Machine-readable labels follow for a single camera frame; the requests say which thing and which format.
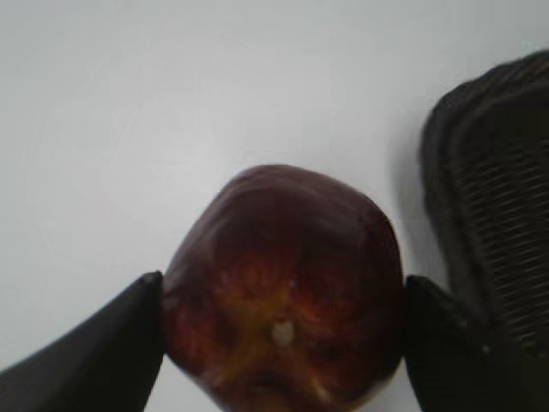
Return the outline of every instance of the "red apple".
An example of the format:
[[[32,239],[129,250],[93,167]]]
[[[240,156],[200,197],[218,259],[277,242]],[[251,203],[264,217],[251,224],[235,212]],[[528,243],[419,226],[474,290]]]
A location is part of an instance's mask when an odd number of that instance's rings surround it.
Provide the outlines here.
[[[339,412],[401,358],[402,273],[387,217],[320,173],[240,173],[163,285],[172,360],[232,412]]]

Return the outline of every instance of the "dark wicker basket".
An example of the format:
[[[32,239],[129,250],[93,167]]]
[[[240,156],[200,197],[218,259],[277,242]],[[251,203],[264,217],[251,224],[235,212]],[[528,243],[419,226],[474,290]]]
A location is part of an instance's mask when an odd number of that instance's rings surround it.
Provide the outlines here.
[[[426,208],[455,296],[549,352],[549,51],[446,94],[421,148]]]

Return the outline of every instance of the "white background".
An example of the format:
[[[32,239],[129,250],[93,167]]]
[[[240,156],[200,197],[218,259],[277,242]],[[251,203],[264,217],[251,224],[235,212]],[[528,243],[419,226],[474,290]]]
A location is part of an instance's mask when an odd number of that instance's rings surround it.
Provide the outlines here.
[[[536,1],[0,0],[0,369],[166,269],[260,163],[327,173],[444,284],[422,205],[436,101],[549,38]],[[216,411],[165,360],[148,412]],[[402,368],[362,410],[419,410]]]

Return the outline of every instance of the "white table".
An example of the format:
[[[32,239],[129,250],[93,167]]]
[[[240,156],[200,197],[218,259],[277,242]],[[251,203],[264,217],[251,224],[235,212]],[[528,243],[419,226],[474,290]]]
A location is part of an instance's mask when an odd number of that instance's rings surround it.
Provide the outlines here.
[[[444,285],[417,150],[442,94],[549,38],[549,2],[0,1],[0,369],[149,270],[242,169],[372,197]],[[166,360],[147,411],[216,411]],[[419,410],[404,368],[362,410]]]

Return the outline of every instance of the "apple skin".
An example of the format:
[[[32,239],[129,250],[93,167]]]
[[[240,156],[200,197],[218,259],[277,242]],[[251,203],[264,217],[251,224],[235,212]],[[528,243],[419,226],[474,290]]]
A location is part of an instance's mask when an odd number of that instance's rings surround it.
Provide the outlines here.
[[[166,352],[225,410],[353,410],[401,359],[394,231],[320,173],[252,167],[190,230],[163,282]]]

